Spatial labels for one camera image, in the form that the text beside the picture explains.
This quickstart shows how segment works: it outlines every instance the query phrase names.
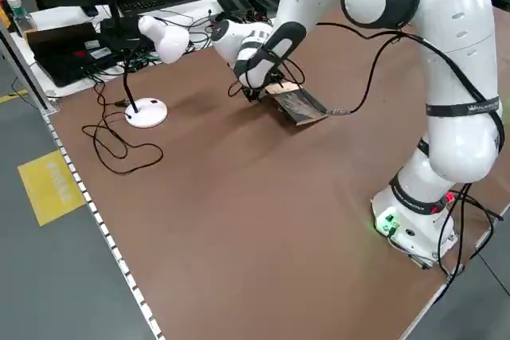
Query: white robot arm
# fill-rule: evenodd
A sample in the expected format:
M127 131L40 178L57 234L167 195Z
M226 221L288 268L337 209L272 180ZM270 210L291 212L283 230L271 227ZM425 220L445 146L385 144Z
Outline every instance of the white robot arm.
M264 87L338 2L361 28L401 29L412 23L483 99L474 98L441 57L422 48L428 130L410 161L374 197L372 209L378 231L431 267L457 241L446 208L449 189L484 178L504 140L496 123L502 107L491 0L281 0L274 27L222 21L213 33L214 47L244 86Z

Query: table surface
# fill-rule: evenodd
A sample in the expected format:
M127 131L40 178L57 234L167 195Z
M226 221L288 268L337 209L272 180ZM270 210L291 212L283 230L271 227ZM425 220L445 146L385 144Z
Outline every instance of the table surface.
M86 16L80 7L57 7L48 10L38 11L32 13L33 19L37 24L39 30L59 28L67 25L75 25L91 21L94 25L99 25L99 22L105 18L109 18L108 6L97 6L99 15L95 18L89 18ZM219 14L222 12L221 7L218 5L216 0L201 0L199 2L192 2L183 4L181 6L170 7L158 11L152 11L147 13L151 16L164 18L166 20L178 23L180 25L191 25L193 20L197 21L200 18L208 16L209 10L212 15ZM203 31L207 25L202 25L198 28L193 28L192 31ZM26 62L31 65L34 63L33 52L30 49L27 42L19 37L16 33L11 34L14 42L18 46L21 54L25 58ZM203 39L203 35L191 36L191 40L200 41ZM31 67L33 74L41 84L43 91L48 96L68 96L73 93L83 91L93 86L93 81L84 79L72 83L66 87L59 88L55 83L39 68L38 65ZM109 73L122 74L120 67L110 68ZM111 76L102 76L104 80L111 80Z
M495 12L506 100L510 15ZM338 14L327 20L345 22ZM292 57L314 96L351 107L381 44L317 27ZM427 306L444 276L387 245L370 207L425 129L418 47L391 47L374 80L358 114L297 129L269 104L229 98L233 74L212 49L146 68L129 83L136 97L165 102L167 120L149 130L114 125L165 157L127 177L103 168L80 131L100 117L92 90L61 101L53 125L167 338L394 340ZM105 95L124 97L119 79ZM508 151L472 191L496 211L508 204ZM131 150L113 165L155 156ZM485 229L471 211L467 247Z

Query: yellow floor sticker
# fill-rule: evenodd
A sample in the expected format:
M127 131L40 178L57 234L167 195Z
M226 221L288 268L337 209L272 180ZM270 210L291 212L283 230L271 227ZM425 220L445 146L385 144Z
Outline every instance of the yellow floor sticker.
M21 91L18 91L18 93L20 96L23 96L23 95L26 95L27 91L25 89L22 89ZM5 103L6 101L9 101L12 99L17 99L17 98L18 98L18 95L15 93L10 93L5 96L0 96L0 104Z
M19 166L18 171L40 226L85 203L58 150Z

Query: black cable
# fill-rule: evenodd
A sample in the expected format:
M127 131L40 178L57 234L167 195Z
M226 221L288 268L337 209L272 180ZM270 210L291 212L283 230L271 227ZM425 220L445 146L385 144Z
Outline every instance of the black cable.
M102 4L101 7L103 7L104 12L108 15L109 18L111 18L111 14L106 10L106 7Z
M431 50L435 54L437 54L450 67L450 69L455 74L457 79L459 79L459 81L461 82L462 86L471 95L471 97L475 99L475 101L477 101L478 103L483 103L483 102L487 101L487 99L485 99L485 97L480 93L480 91L478 91L478 89L473 85L473 83L471 83L469 78L464 74L464 72L461 70L461 68L457 65L457 63L455 61L453 61L450 57L448 57L446 54L444 54L441 50L439 50L435 46L431 45L428 41L426 41L422 37L413 35L411 33L405 33L402 31L394 31L394 30L382 31L379 33L375 33L371 36L365 36L362 33L356 31L355 29L351 28L348 25L342 25L339 23L330 23L330 22L318 23L318 25L332 25L332 26L344 28L351 32L356 33L358 36L360 36L361 38L363 38L365 40L371 40L371 39L374 39L376 37L381 37L381 36L394 36L396 38L395 39L392 38L392 39L390 39L390 41L392 41L392 42L397 41L398 39L400 39L402 37L406 37L412 41L415 41L415 42L419 43L420 45L425 46L427 49ZM389 45L389 43L387 41L383 47L386 48L388 45ZM380 53L384 50L384 48L379 50L379 52L378 52L379 56L380 56ZM492 121L496 125L496 129L497 129L498 135L499 135L498 151L501 152L503 150L504 141L505 141L505 132L504 132L503 122L501 121L501 117L499 117L499 115L495 111L490 111L488 113L488 115L491 117Z
M358 107L353 109L353 111L350 111L350 112L347 112L347 113L341 112L340 113L341 115L355 113L356 111L358 111L363 106L364 102L367 99L367 95L368 95L368 92L369 92L370 86L371 86L371 80L373 78L373 74L374 74L374 71L375 71L375 66L377 65L377 62L378 62L378 60L380 58L380 55L382 54L383 50L388 45L390 45L390 44L392 44L392 43L394 43L396 41L399 41L402 37L406 37L406 38L409 38L410 40L416 41L417 43L425 46L427 49L429 49L432 52L436 53L450 67L452 72L456 75L456 77L462 83L462 85L464 86L466 91L471 95L472 98L475 99L475 101L477 101L479 103L482 103L482 102L486 101L485 97L471 83L469 78L458 67L457 63L455 63L450 57L445 55L442 51L440 51L439 49L437 49L436 47L431 45L429 42L427 42L422 37L419 37L419 36L416 36L416 35L413 35L413 34L410 34L410 33L404 33L402 31L383 31L383 32L375 33L375 34L373 34L371 36L365 36L365 35L361 34L359 31L357 31L356 29L353 29L353 28L351 28L350 26L347 26L347 25L340 25L340 24L337 24L337 23L319 23L319 25L333 25L333 26L338 26L338 27L341 27L341 28L345 28L345 29L350 30L353 33L356 33L359 37L361 37L361 38L363 38L365 40L370 40L370 39L373 39L373 38L376 38L376 37L381 37L381 36L386 36L386 35L393 36L392 38L390 38L388 41L386 41L383 44L383 46L379 49L379 51L377 52L377 54L375 56L375 59L374 59L374 62L372 64L372 68L371 68L371 74L369 76L369 80L368 80L368 83L367 83L367 88L365 90L365 94L363 95L362 101L359 103ZM280 58L274 52L269 51L269 54L274 55L278 60L280 60ZM250 61L250 59L251 59L251 57L248 59L248 61L246 63L246 67L247 68L249 68L249 61ZM277 63L278 64L282 64L285 67L285 69L287 70L288 74L292 77L293 82L295 84L297 84L298 87L302 90L301 84L303 82L299 82L299 81L296 80L296 78L294 77L292 72L290 72L288 70L288 67L285 64L285 60L277 61ZM296 68L298 68L301 73L303 73L303 71L299 68L299 66L296 63L292 62L292 64ZM246 78L246 82L247 82L248 86L251 88L251 84L249 83L248 71L246 71L246 73L245 73L245 78ZM504 126L503 126L503 123L501 122L501 118L498 116L498 114L496 112L494 112L494 111L489 112L489 116L492 118L492 121L495 123L496 129L498 130L498 135L499 135L499 142L498 142L499 143L499 145L498 145L499 147L498 147L498 150L499 150L499 152L501 152L501 150L503 149L503 146L504 146L504 141L505 141ZM478 206L481 207L481 205L476 200L474 200L474 198L468 197L469 190L471 189L472 185L473 184L471 184L471 183L465 184L464 186L462 186L461 192L459 192L459 197L461 198L461 231L460 231L460 236L459 236L459 251L458 251L458 254L457 254L457 262L455 264L455 268L454 268L452 274L450 274L444 268L444 266L442 265L442 262L441 262L441 243L442 243L442 237L444 235L445 227L446 227L447 223L449 222L449 219L452 216L453 211L455 210L455 207L456 207L456 205L457 205L457 203L459 201L459 197L455 199L455 202L453 203L452 208L448 212L448 215L447 215L447 217L445 219L445 222L443 223L443 226L441 227L439 240L437 242L437 258L438 258L438 263L439 263L439 265L441 267L441 270L449 278L448 278L448 280L446 282L446 285L445 285L443 291L441 292L440 296L437 298L436 302L439 301L445 295L445 293L449 290L449 288L452 285L453 281L457 278L459 270L461 268L461 258L462 258L463 244L464 244L465 203L468 202L470 204L475 205L476 207L478 207ZM486 217L489 219L489 221L491 223L491 234L489 234L489 238L488 238L488 239L490 239L490 237L492 237L492 233L493 233L493 224L492 224L492 221L490 220L490 216L489 216L490 214L489 214L488 210L484 209L483 207L481 207L481 208L483 209L484 213L486 214ZM487 243L488 243L488 241L485 241L482 244L481 247L483 248ZM481 251L481 249L479 248L475 252L475 254L480 254L480 251Z
M501 288L503 288L503 291L507 294L508 297L510 297L510 291L508 291L508 289L504 286L503 282L501 282L500 278L497 277L496 273L492 270L492 268L488 265L487 261L485 260L485 258L480 254L480 259L482 262L484 262L485 266L487 267L487 269L490 271L490 273L492 274L492 276L494 276L494 279L496 279L497 283L499 283L499 285L501 286Z
M227 94L229 95L229 97L234 97L235 95L237 95L242 90L242 86L239 86L239 88L237 88L237 90L234 93L232 93L232 89L233 89L233 87L236 86L236 84L239 84L239 80L234 81L229 86L229 90L227 91Z
M176 14L178 16L183 16L185 18L188 18L188 19L191 19L191 22L194 23L194 18L191 17L190 15L186 15L186 14L180 14L179 12L175 12L173 10L158 10L158 11L161 11L161 12L167 12L169 14Z
M128 66L125 67L125 72L130 72L130 68ZM128 175L131 174L139 169L143 169L152 165L155 165L156 163L160 162L163 159L164 153L163 150L155 145L154 143L142 143L139 145L133 145L129 142L127 142L125 139L123 139L109 124L112 123L112 121L108 122L108 118L113 115L124 115L126 116L126 113L124 111L114 111L111 113L107 113L107 107L108 106L119 106L119 107L126 107L126 101L121 100L117 101L115 103L107 103L106 99L104 97L104 88L105 88L105 82L100 79L97 75L91 74L90 79L95 82L93 90L97 94L96 102L101 106L101 119L97 124L91 124L91 125L84 125L81 130L92 139L92 144L94 146L94 151L96 152L97 158L100 160L101 164L106 167L108 170L110 170L114 174L119 175ZM101 139L98 138L99 131L106 131L108 132L116 141L120 143L122 146L122 151L120 154L114 153L112 149L110 149ZM140 147L154 147L159 151L159 156L157 159L145 163L140 166L133 167L129 170L115 170L111 166L109 166L103 159L103 156L100 152L100 148L102 147L104 150L106 150L113 158L115 159L125 159L128 156L129 149L138 149Z
M453 269L452 274L449 275L449 278L446 281L446 285L443 288L443 291L441 291L441 294L437 297L437 299L434 302L434 304L437 303L439 300L441 300L442 297L446 294L446 292L451 287L453 281L457 278L458 273L459 273L459 269L461 268L462 247L464 245L464 217L465 217L465 215L464 215L464 207L465 207L465 199L466 199L466 196L468 195L469 189L471 189L472 185L473 185L472 183L466 183L464 186L462 186L462 189L461 189L461 195L462 195L462 202L461 202L461 231L459 233L459 251L458 251L458 254L457 254L457 262L455 263L455 268ZM449 216L451 216L451 213L455 209L455 202L453 203L452 209L449 211ZM437 248L440 248L440 247L441 247L441 234L439 236L439 241L438 241ZM439 263L440 259L441 259L441 253L438 252L437 253L438 263Z
M14 79L14 81L10 84L10 88L13 90L14 93L16 93L16 95L22 99L22 101L24 103L27 103L29 106L33 107L34 109L37 109L39 110L38 107L36 107L35 105L33 105L32 103L30 103L25 97L23 97L23 95L14 87L14 84L16 84L16 81L18 81L18 78L16 77Z

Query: keyboard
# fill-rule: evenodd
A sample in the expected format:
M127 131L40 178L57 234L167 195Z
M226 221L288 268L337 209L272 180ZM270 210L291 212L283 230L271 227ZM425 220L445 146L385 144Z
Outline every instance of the keyboard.
M123 16L130 16L198 1L199 0L154 0L149 2L122 2L119 4L119 8Z

